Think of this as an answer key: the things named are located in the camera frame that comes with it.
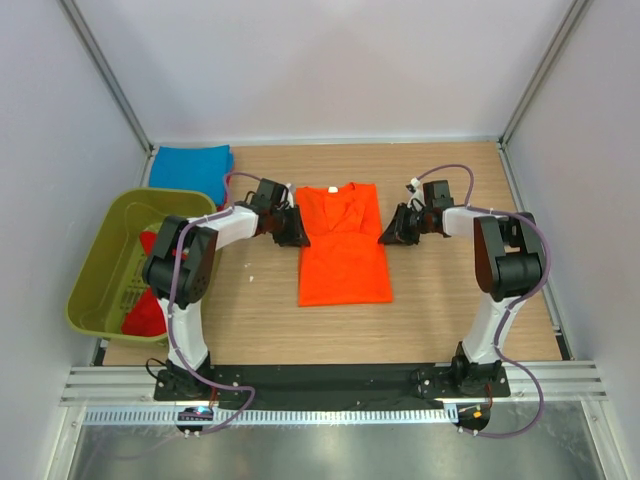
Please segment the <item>orange t shirt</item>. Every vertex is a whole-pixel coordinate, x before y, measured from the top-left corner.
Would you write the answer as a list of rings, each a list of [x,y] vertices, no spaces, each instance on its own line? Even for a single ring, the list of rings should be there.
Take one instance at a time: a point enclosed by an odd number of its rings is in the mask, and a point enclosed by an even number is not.
[[[393,292],[374,184],[296,191],[310,245],[299,257],[301,307],[390,303]]]

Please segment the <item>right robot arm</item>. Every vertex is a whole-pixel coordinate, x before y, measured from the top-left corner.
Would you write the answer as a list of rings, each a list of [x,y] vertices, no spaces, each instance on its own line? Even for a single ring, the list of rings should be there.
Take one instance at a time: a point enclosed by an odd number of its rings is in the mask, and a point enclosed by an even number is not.
[[[487,394],[505,381],[503,345],[517,313],[546,283],[549,268],[542,235],[528,212],[457,205],[445,180],[415,179],[407,189],[410,200],[397,206],[378,242],[412,246],[426,234],[468,238],[481,291],[471,329],[458,343],[451,363],[425,365],[412,374],[418,394],[424,398]]]

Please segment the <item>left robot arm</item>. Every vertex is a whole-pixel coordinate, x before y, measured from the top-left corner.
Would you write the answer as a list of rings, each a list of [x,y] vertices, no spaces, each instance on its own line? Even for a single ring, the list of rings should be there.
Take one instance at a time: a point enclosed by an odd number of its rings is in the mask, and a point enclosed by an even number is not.
[[[163,220],[142,271],[168,335],[168,358],[155,375],[156,400],[201,400],[221,388],[213,383],[202,300],[218,251],[262,234],[279,246],[310,245],[291,185],[261,178],[256,191],[219,213]]]

